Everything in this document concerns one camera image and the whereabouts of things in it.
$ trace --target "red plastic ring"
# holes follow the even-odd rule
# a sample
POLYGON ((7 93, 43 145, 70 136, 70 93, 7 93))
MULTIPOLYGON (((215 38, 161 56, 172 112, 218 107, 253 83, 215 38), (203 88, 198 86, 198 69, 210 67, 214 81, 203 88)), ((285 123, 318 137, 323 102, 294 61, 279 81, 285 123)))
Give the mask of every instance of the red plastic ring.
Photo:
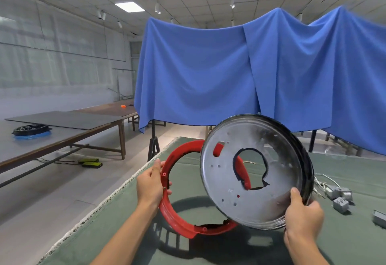
MULTIPOLYGON (((204 140, 195 140, 182 144, 177 147, 167 158, 163 168, 162 168, 162 177, 161 183, 164 187, 163 196, 161 203, 159 205, 159 209, 164 216, 167 223, 176 231, 176 233, 192 239, 197 234, 205 234, 205 235, 216 235, 225 233, 237 226, 237 223, 228 219, 225 220, 223 224, 204 224, 200 226, 196 226, 190 223, 187 223, 184 219, 182 219, 173 209, 169 196, 167 195, 167 189, 169 188, 169 174, 172 167, 176 164, 176 162, 182 158, 184 155, 192 152, 201 152, 202 146, 204 144, 204 140)), ((219 156, 221 150, 224 146, 218 143, 213 150, 214 156, 219 156)), ((250 180, 248 176, 248 172, 245 169, 243 164, 243 160, 240 157, 237 157, 235 162, 235 170, 241 179, 244 180, 244 188, 249 190, 251 189, 250 180)))

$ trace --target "blue curtain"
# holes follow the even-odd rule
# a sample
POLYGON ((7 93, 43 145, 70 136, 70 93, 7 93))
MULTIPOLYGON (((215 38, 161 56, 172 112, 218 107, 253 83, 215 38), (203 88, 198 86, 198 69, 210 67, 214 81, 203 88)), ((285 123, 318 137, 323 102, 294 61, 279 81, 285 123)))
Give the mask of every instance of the blue curtain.
POLYGON ((309 25, 282 9, 213 30, 150 19, 135 96, 140 128, 261 111, 293 132, 324 129, 386 154, 385 58, 386 28, 342 7, 309 25))

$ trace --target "white wall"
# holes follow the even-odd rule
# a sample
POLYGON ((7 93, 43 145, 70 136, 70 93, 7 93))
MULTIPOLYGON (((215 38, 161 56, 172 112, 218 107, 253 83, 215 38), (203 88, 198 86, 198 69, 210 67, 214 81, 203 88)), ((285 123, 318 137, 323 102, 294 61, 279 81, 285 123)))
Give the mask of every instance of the white wall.
POLYGON ((36 0, 0 0, 0 119, 117 100, 127 35, 36 0))

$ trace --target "brown tabletop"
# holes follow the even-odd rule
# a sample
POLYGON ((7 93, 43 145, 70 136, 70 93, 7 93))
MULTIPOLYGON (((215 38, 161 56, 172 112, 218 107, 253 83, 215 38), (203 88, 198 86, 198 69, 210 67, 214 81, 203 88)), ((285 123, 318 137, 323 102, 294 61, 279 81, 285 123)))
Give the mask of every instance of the brown tabletop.
POLYGON ((127 99, 73 111, 103 115, 117 115, 126 119, 138 114, 133 104, 134 99, 127 99))

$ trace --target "tiled floor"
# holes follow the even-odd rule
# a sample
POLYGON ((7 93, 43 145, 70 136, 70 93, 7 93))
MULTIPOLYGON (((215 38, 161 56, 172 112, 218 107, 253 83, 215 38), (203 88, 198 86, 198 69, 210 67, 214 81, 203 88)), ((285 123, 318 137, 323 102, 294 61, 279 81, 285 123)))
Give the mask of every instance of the tiled floor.
MULTIPOLYGON (((324 140, 318 131, 315 152, 344 154, 345 150, 324 140)), ((160 148, 179 136, 201 138, 205 127, 167 124, 156 126, 160 148)), ((65 160, 82 156, 98 157, 104 165, 85 169, 79 165, 52 164, 0 189, 0 264, 32 265, 68 230, 129 179, 147 161, 151 130, 145 134, 126 126, 126 159, 109 152, 82 150, 65 160)), ((308 148, 310 133, 300 137, 308 148)), ((118 146, 118 132, 106 131, 88 142, 102 146, 118 146)), ((57 153, 46 156, 52 159, 57 153)), ((26 166, 9 171, 20 173, 26 166)), ((12 174, 0 175, 0 181, 12 174)))

